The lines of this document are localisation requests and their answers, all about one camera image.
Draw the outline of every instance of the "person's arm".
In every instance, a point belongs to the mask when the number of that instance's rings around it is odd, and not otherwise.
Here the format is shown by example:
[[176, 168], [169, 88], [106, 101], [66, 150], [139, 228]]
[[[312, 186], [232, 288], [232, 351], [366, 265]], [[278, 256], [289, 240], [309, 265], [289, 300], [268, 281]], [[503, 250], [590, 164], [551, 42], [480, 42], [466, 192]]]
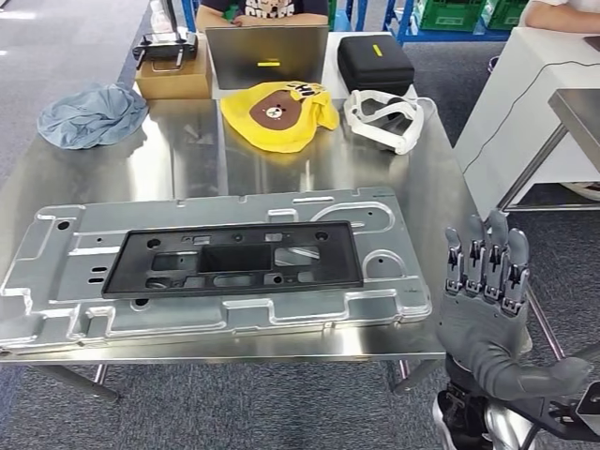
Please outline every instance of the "person's arm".
[[534, 1], [525, 16], [525, 24], [567, 33], [600, 33], [600, 14], [578, 11], [569, 5], [553, 6]]
[[200, 5], [196, 16], [196, 25], [200, 31], [207, 28], [216, 28], [223, 26], [234, 26], [223, 18], [223, 11]]
[[302, 13], [277, 19], [260, 19], [254, 16], [238, 16], [233, 19], [238, 26], [266, 26], [266, 25], [326, 25], [328, 17], [321, 14]]

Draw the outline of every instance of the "bear face print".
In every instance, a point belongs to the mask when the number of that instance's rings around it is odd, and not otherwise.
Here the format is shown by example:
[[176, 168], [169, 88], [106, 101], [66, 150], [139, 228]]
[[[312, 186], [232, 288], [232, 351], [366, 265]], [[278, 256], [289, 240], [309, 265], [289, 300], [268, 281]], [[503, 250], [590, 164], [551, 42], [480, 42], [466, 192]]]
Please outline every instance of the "bear face print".
[[279, 0], [260, 0], [260, 8], [267, 14], [275, 14], [276, 17], [281, 6]]
[[264, 128], [277, 131], [291, 128], [300, 118], [303, 100], [294, 100], [290, 91], [275, 91], [256, 103], [250, 110], [250, 116]]

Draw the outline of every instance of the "cable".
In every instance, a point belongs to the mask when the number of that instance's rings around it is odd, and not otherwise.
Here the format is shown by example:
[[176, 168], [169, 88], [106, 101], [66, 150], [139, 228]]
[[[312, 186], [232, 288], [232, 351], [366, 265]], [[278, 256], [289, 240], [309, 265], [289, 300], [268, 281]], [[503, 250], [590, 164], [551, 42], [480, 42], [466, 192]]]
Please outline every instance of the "cable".
[[474, 163], [478, 158], [479, 158], [482, 155], [482, 153], [483, 153], [483, 149], [485, 148], [486, 145], [488, 145], [488, 143], [491, 143], [494, 138], [495, 138], [496, 135], [497, 135], [498, 132], [500, 132], [500, 128], [502, 128], [503, 125], [504, 125], [504, 123], [506, 120], [508, 120], [508, 118], [510, 116], [510, 114], [515, 108], [515, 105], [516, 105], [516, 103], [518, 100], [520, 100], [521, 98], [523, 98], [525, 94], [527, 94], [527, 92], [529, 91], [529, 89], [531, 89], [534, 84], [535, 84], [538, 80], [538, 78], [540, 78], [540, 75], [541, 75], [542, 72], [544, 71], [544, 69], [549, 68], [549, 67], [552, 67], [552, 66], [565, 66], [565, 65], [568, 65], [568, 64], [575, 64], [575, 65], [582, 66], [582, 67], [584, 67], [584, 68], [591, 68], [591, 67], [593, 67], [593, 66], [600, 66], [600, 63], [584, 64], [584, 63], [580, 63], [578, 61], [563, 61], [562, 63], [547, 63], [547, 64], [546, 64], [544, 66], [542, 66], [542, 68], [540, 70], [540, 72], [537, 73], [537, 75], [536, 75], [536, 78], [534, 78], [533, 82], [531, 82], [529, 84], [529, 86], [527, 87], [527, 89], [523, 91], [522, 94], [521, 94], [520, 96], [517, 97], [515, 101], [512, 102], [512, 105], [510, 106], [510, 109], [506, 113], [506, 115], [504, 117], [504, 119], [503, 119], [503, 121], [500, 122], [500, 125], [499, 125], [498, 128], [497, 128], [494, 132], [494, 134], [490, 137], [490, 139], [488, 139], [488, 141], [484, 142], [483, 145], [479, 150], [479, 152], [478, 152], [478, 154], [475, 155], [475, 158], [472, 159], [469, 164], [467, 164], [467, 167], [465, 168], [464, 171], [463, 171], [463, 175], [466, 173], [472, 163]]
[[521, 447], [521, 450], [529, 450], [529, 447], [534, 443], [534, 440], [536, 439], [536, 435], [540, 430], [540, 425], [534, 425], [529, 429], [529, 432], [525, 437], [525, 440], [523, 441], [523, 445]]

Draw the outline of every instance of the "robot finger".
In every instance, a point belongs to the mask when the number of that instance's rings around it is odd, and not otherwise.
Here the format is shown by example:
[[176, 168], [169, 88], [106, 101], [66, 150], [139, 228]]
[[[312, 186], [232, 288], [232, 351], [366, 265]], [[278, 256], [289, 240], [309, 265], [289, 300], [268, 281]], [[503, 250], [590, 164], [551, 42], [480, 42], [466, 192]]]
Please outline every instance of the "robot finger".
[[525, 303], [525, 289], [529, 278], [529, 243], [524, 232], [511, 230], [508, 235], [507, 261], [502, 309], [516, 315]]
[[446, 228], [448, 240], [448, 261], [446, 274], [446, 291], [458, 293], [463, 287], [464, 260], [463, 246], [459, 234], [454, 228]]
[[479, 216], [469, 217], [469, 250], [465, 264], [465, 290], [478, 295], [483, 287], [483, 264], [485, 261], [485, 229]]
[[486, 255], [486, 285], [483, 294], [490, 300], [497, 301], [502, 294], [501, 287], [506, 276], [505, 252], [508, 246], [508, 222], [503, 213], [494, 209], [488, 217], [488, 224], [492, 233], [491, 244]]

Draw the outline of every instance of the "laptop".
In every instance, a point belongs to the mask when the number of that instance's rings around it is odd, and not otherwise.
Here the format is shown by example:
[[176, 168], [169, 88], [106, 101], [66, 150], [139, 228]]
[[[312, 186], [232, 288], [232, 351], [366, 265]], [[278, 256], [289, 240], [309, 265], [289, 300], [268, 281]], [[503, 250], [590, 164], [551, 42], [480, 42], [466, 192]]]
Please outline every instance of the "laptop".
[[328, 25], [208, 28], [220, 89], [263, 82], [320, 83]]

